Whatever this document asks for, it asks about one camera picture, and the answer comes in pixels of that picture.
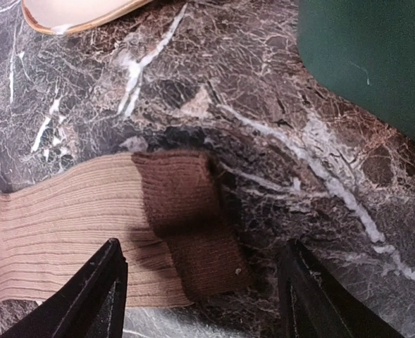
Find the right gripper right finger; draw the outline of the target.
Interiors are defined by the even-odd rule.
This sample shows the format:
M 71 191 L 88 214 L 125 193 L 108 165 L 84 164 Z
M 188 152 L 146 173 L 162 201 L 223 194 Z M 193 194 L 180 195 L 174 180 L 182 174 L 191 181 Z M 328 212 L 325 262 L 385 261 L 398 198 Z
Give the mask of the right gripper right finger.
M 401 337 L 352 296 L 297 239 L 278 257 L 281 337 Z

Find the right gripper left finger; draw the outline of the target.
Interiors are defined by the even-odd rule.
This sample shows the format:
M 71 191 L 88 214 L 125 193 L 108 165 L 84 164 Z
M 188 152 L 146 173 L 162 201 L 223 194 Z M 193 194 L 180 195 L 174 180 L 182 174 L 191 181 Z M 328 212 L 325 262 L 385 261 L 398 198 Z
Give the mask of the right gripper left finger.
M 109 239 L 53 296 L 2 337 L 121 337 L 128 264 Z

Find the green divided plastic tray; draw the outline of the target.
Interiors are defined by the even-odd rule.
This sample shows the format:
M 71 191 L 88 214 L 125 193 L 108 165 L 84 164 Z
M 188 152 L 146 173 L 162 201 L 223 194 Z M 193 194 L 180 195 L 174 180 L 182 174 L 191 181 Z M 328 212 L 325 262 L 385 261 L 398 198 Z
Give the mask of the green divided plastic tray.
M 415 141 L 415 1 L 300 1 L 309 73 Z

